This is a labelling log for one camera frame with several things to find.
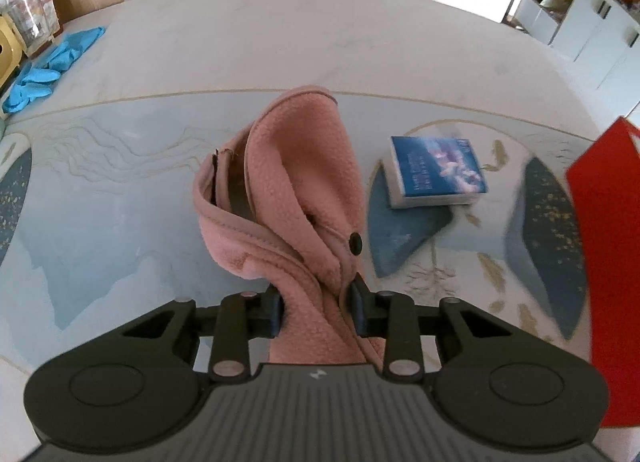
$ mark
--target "yellow object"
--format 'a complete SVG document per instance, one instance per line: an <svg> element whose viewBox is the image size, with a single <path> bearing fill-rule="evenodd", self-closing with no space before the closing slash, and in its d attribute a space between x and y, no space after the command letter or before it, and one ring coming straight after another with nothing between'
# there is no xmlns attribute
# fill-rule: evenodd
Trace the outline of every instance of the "yellow object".
<svg viewBox="0 0 640 462"><path fill-rule="evenodd" d="M12 23L5 16L0 16L0 86L20 64L24 42L12 31Z"/></svg>

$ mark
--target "gray ribbed surface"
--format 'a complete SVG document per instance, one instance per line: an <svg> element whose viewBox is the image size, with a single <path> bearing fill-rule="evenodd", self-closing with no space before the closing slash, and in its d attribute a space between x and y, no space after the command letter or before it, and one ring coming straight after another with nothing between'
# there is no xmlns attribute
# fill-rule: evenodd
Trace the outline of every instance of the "gray ribbed surface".
<svg viewBox="0 0 640 462"><path fill-rule="evenodd" d="M319 379L311 373L326 373ZM604 462L591 445L521 455L470 440L444 422L424 393L391 384L372 366L265 365L260 376L212 392L172 438L114 456L47 445L29 462Z"/></svg>

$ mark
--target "blue book cover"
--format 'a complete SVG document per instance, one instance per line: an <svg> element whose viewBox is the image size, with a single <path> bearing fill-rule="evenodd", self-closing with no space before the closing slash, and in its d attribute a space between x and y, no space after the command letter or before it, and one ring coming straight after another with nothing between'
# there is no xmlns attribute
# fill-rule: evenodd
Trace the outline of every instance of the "blue book cover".
<svg viewBox="0 0 640 462"><path fill-rule="evenodd" d="M486 193L469 141L451 137L392 137L405 197Z"/></svg>

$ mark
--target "pink fleece garment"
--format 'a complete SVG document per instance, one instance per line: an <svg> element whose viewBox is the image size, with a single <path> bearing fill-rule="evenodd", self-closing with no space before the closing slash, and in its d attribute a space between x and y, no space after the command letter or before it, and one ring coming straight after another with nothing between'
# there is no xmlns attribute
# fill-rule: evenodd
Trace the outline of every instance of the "pink fleece garment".
<svg viewBox="0 0 640 462"><path fill-rule="evenodd" d="M282 295L270 362L382 366L384 341L358 337L346 305L358 270L349 238L363 232L364 190L327 90L277 98L222 147L217 172L207 157L193 199L213 259L242 278L266 278Z"/></svg>

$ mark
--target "metal rivet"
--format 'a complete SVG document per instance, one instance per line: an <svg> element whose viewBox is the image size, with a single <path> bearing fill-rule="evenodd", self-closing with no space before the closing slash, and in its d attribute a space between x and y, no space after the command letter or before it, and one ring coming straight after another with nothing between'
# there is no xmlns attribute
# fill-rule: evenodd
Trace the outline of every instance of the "metal rivet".
<svg viewBox="0 0 640 462"><path fill-rule="evenodd" d="M220 377L237 377L244 372L244 365L238 361L225 360L213 365L213 373Z"/></svg>
<svg viewBox="0 0 640 462"><path fill-rule="evenodd" d="M398 359L389 365L389 371L395 376L411 377L420 372L420 365L411 359Z"/></svg>
<svg viewBox="0 0 640 462"><path fill-rule="evenodd" d="M362 237L358 233L351 233L349 236L349 249L354 256L362 252Z"/></svg>

